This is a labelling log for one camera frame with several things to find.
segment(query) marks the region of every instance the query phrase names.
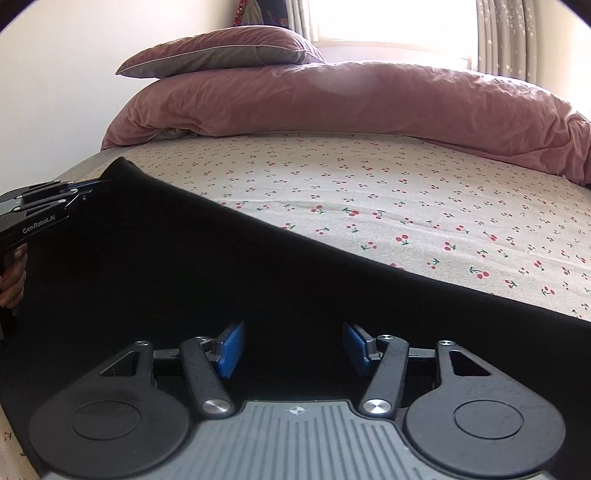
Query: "window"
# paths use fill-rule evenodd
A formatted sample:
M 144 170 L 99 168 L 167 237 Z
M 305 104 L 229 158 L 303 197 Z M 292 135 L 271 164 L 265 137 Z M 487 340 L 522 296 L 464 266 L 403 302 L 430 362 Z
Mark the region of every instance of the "window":
M 309 0 L 319 42 L 372 42 L 451 54 L 478 50 L 476 0 Z

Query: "gray gripper base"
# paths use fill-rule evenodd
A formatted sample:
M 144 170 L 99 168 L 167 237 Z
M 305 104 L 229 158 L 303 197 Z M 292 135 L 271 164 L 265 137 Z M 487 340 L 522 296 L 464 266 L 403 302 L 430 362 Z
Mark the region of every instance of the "gray gripper base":
M 419 460 L 392 423 L 360 417 L 345 401 L 250 401 L 238 415 L 199 424 L 183 450 L 134 480 L 454 478 Z

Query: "finger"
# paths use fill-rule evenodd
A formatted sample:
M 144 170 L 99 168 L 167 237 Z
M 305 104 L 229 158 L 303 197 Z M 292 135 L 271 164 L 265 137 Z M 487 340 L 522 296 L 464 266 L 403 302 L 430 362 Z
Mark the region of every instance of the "finger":
M 15 298 L 11 303 L 9 303 L 7 305 L 7 308 L 9 308 L 11 310 L 15 309 L 18 306 L 18 304 L 21 302 L 24 294 L 25 294 L 25 287 L 23 287 L 22 290 L 19 292 L 17 298 Z
M 4 291 L 12 287 L 21 278 L 27 266 L 28 254 L 24 254 L 22 258 L 14 262 L 2 276 L 2 283 L 0 283 L 0 290 Z
M 25 286 L 26 279 L 27 279 L 27 272 L 23 272 L 21 278 L 18 279 L 18 282 L 16 282 L 12 287 L 4 290 L 0 294 L 0 307 L 4 308 L 9 303 L 12 303 L 15 300 L 15 298 L 18 297 L 22 288 Z
M 18 247 L 15 251 L 14 251 L 14 260 L 18 260 L 19 258 L 21 258 L 25 253 L 27 253 L 27 250 L 29 248 L 28 244 L 22 244 L 20 247 Z

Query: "screw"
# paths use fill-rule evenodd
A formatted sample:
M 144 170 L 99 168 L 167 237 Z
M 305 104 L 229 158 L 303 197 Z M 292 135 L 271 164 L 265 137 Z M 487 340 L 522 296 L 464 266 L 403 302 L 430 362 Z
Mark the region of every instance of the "screw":
M 226 413 L 232 405 L 228 400 L 223 400 L 221 398 L 214 398 L 212 400 L 206 400 L 201 405 L 201 408 L 204 412 L 209 413 L 210 415 L 221 415 L 222 413 Z
M 370 415 L 383 415 L 392 410 L 392 404 L 381 398 L 373 398 L 363 403 L 363 409 Z

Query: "cherry print bed sheet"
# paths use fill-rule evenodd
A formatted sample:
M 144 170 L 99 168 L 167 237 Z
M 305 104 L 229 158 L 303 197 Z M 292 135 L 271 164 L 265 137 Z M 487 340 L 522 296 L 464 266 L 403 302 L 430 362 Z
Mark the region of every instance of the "cherry print bed sheet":
M 118 148 L 61 178 L 97 177 L 120 155 L 393 268 L 591 320 L 591 202 L 564 178 L 409 137 L 296 133 Z M 0 440 L 0 477 L 35 478 L 1 410 Z

